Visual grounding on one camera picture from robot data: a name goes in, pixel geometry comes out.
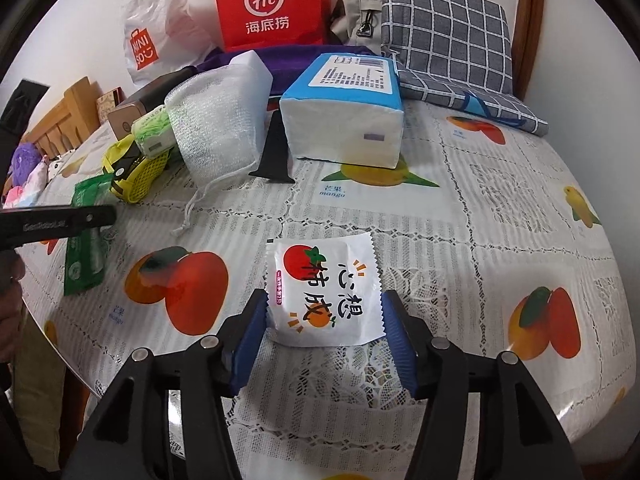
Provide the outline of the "person's left hand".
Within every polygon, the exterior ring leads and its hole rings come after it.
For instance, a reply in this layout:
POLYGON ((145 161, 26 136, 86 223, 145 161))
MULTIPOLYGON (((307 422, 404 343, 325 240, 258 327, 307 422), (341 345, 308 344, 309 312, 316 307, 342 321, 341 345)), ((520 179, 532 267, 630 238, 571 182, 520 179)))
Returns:
POLYGON ((23 299, 21 279, 25 275, 23 259, 16 252, 11 252, 6 277, 9 286, 1 292, 1 327, 0 327, 0 360, 10 362, 20 339, 23 299))

